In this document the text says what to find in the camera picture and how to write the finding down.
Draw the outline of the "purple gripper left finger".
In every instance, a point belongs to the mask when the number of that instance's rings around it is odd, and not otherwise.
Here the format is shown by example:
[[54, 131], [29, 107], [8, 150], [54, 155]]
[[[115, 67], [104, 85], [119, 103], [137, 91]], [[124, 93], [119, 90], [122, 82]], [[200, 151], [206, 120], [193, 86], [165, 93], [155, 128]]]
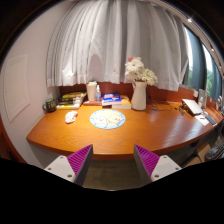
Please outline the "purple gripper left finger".
[[58, 156], [45, 171], [65, 180], [82, 186], [93, 156], [93, 145], [90, 144], [69, 156]]

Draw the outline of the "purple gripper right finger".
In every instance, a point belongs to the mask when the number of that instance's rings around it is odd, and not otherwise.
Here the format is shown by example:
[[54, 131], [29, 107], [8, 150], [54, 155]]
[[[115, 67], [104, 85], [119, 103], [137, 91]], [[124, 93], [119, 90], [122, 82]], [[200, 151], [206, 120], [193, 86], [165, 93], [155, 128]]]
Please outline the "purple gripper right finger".
[[134, 158], [144, 185], [181, 170], [168, 155], [158, 156], [139, 145], [134, 145]]

